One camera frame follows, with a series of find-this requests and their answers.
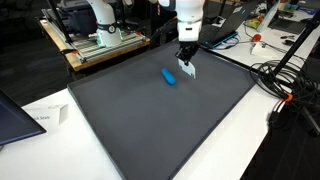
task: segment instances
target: computer screen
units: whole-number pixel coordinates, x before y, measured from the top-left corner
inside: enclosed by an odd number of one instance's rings
[[[0,90],[0,146],[45,132],[43,127]]]

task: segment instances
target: table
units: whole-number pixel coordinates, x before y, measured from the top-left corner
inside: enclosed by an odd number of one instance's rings
[[[58,33],[53,29],[53,27],[49,24],[49,22],[47,22],[47,20],[40,20],[39,21],[39,25],[41,26],[43,31],[46,34],[48,34],[48,36],[52,39],[52,41],[56,44],[56,46],[58,47],[58,49],[60,51],[70,48],[67,45],[67,43],[65,43],[63,41],[63,39],[60,38]],[[100,58],[98,58],[96,60],[87,61],[85,63],[81,63],[79,58],[76,55],[72,54],[72,53],[66,54],[65,55],[65,59],[66,59],[68,65],[70,65],[71,70],[75,71],[75,72],[78,72],[80,70],[89,68],[89,67],[91,67],[93,65],[102,63],[102,62],[110,60],[112,58],[116,58],[116,57],[118,57],[120,55],[132,52],[134,50],[137,50],[137,49],[140,49],[140,48],[143,48],[143,47],[147,47],[147,46],[149,46],[149,44],[150,44],[150,39],[146,38],[145,41],[142,41],[142,42],[140,42],[138,44],[133,44],[133,45],[131,45],[129,47],[126,47],[126,48],[123,48],[123,49],[119,49],[119,50],[116,50],[116,51],[112,51],[111,53],[108,53],[108,54],[106,54],[106,55],[104,55],[104,56],[102,56],[102,57],[100,57]]]
[[[296,16],[294,18],[291,18],[291,20],[299,21],[301,19],[312,17],[302,11],[296,11],[295,15]],[[258,32],[255,29],[247,27],[246,30],[247,30],[247,33],[251,36],[258,34]],[[245,41],[251,40],[251,38],[249,36],[247,36],[245,33],[244,25],[241,25],[238,28],[237,32],[239,33],[239,36],[240,36],[240,42],[245,42]],[[262,36],[261,40],[270,44],[270,45],[273,45],[275,47],[278,47],[278,48],[281,48],[284,50],[289,50],[289,48],[290,48],[290,46],[286,46],[286,45],[282,44],[282,42],[284,40],[280,39],[280,37],[281,36],[289,36],[289,35],[293,35],[293,34],[279,31],[279,30],[275,30],[275,29],[270,29],[270,28],[267,28],[266,30],[264,30],[262,33],[259,33],[259,34],[261,34],[261,36]],[[319,36],[320,36],[320,28],[318,27],[305,40],[305,42],[297,50],[295,55],[300,56],[304,59],[307,59],[313,46],[316,44]],[[215,52],[216,54],[218,54],[226,59],[236,61],[236,62],[240,63],[241,65],[244,65],[247,67],[250,67],[255,63],[265,63],[265,62],[271,60],[271,59],[251,55],[251,49],[252,49],[251,43],[239,43],[235,47],[230,48],[228,50],[213,50],[213,52]],[[276,50],[274,50],[274,52],[276,54],[278,54],[278,56],[281,58],[284,56],[284,53],[278,52]],[[292,57],[289,62],[292,62],[300,67],[302,67],[304,64],[304,62],[297,57]]]
[[[242,56],[241,50],[230,50]],[[174,179],[240,179],[268,132],[267,119],[278,101],[254,86]],[[68,118],[47,134],[5,146],[0,152],[0,179],[120,179],[68,90],[26,107],[48,104],[68,104]]]

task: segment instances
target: black mat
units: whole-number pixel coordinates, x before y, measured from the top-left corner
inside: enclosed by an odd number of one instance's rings
[[[178,49],[172,43],[69,85],[125,179],[173,178],[254,85],[249,72],[202,50],[192,79],[178,68]]]

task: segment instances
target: blue object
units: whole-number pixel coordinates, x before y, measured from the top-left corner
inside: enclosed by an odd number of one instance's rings
[[[163,68],[161,70],[161,72],[162,72],[162,75],[163,75],[164,79],[167,81],[168,84],[174,85],[176,83],[176,79],[170,73],[169,69]]]

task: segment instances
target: workbench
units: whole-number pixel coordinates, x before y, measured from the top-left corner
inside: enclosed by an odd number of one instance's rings
[[[59,51],[62,51],[64,49],[70,49],[70,45],[64,42],[63,37],[61,37],[61,35],[57,33],[57,29],[55,29],[54,25],[52,25],[46,19],[39,20],[39,25],[43,31],[43,34],[45,34],[47,38],[53,41],[53,43],[58,47]],[[138,49],[147,48],[149,44],[150,44],[150,39],[144,37],[144,40],[142,40],[141,42],[132,43],[126,47],[114,48],[112,51],[102,54],[96,59],[91,61],[83,61],[81,57],[73,53],[65,54],[63,55],[63,57],[66,61],[68,72],[73,76],[75,73],[81,70],[87,69],[89,67],[92,67],[94,65],[97,65],[99,63],[117,58],[121,55],[127,54],[129,52],[133,52]]]

